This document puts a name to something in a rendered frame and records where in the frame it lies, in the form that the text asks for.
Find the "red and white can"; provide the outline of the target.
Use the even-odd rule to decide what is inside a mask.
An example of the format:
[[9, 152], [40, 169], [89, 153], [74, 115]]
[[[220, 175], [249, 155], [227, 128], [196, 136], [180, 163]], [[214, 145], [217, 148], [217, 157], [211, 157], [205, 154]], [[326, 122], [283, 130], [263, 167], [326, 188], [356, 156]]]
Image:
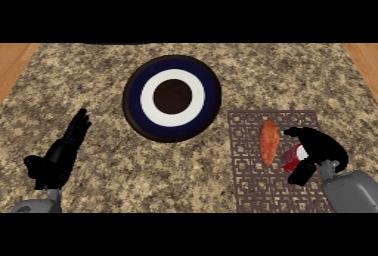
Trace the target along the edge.
[[307, 151], [301, 144], [297, 144], [282, 155], [282, 169], [292, 173], [301, 160], [309, 157]]

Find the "brown patterned placemat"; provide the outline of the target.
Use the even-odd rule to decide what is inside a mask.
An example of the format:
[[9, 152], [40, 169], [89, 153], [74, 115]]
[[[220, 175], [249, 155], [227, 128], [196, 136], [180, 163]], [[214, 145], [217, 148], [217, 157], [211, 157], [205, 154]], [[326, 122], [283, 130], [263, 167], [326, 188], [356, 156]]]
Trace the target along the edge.
[[[270, 166], [260, 157], [260, 130], [272, 120], [279, 132], [276, 156]], [[300, 144], [283, 131], [291, 127], [320, 129], [313, 110], [233, 110], [227, 112], [236, 211], [249, 213], [332, 213], [322, 192], [320, 173], [304, 186], [288, 183], [282, 155]]]

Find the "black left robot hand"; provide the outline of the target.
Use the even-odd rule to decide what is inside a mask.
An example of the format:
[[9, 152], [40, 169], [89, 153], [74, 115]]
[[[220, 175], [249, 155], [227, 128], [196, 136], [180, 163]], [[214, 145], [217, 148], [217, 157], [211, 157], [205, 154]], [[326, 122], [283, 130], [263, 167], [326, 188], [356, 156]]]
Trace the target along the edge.
[[35, 180], [35, 190], [60, 189], [65, 186], [90, 126], [87, 110], [81, 108], [46, 155], [28, 155], [24, 158], [28, 176]]

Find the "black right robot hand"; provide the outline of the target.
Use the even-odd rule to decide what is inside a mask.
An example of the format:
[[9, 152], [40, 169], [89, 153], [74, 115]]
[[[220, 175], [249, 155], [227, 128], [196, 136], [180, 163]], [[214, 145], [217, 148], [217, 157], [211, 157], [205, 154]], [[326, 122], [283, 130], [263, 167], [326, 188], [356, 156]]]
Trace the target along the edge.
[[335, 167], [335, 172], [341, 172], [345, 169], [348, 154], [329, 135], [310, 127], [291, 127], [283, 131], [283, 134], [298, 138], [309, 154], [309, 157], [298, 162], [294, 172], [288, 177], [289, 184], [304, 186], [316, 172], [316, 165], [325, 160], [338, 161], [340, 165]]

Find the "blue and white round plate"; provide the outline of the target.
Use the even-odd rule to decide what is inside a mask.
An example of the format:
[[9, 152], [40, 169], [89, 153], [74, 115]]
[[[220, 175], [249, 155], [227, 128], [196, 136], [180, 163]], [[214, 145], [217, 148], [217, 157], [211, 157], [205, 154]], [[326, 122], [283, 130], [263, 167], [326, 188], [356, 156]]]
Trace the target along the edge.
[[156, 57], [131, 74], [123, 111], [131, 128], [149, 140], [174, 143], [193, 138], [213, 123], [220, 106], [220, 82], [196, 58]]

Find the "orange sweet potato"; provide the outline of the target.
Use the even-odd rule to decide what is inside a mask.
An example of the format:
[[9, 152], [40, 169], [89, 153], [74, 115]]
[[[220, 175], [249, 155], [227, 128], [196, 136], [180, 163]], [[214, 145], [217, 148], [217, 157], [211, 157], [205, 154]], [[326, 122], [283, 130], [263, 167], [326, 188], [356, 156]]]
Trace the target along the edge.
[[260, 129], [260, 156], [266, 166], [272, 165], [279, 140], [279, 131], [275, 122], [272, 120], [266, 120]]

